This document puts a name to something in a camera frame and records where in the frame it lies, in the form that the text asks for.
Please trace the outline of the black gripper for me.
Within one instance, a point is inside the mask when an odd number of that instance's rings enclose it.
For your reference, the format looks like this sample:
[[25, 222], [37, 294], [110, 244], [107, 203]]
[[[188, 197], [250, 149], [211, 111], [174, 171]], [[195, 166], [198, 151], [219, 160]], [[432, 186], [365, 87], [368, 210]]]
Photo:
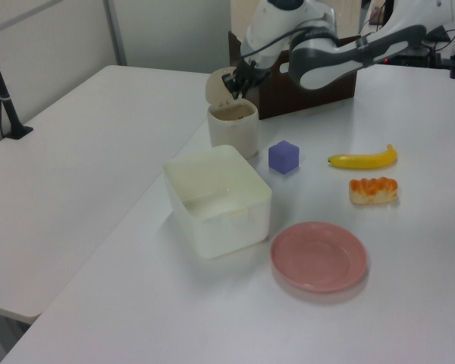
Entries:
[[267, 68], [258, 68], [255, 61], [239, 58], [235, 73], [223, 74], [222, 82], [234, 100], [244, 98], [250, 89], [256, 88], [271, 74]]

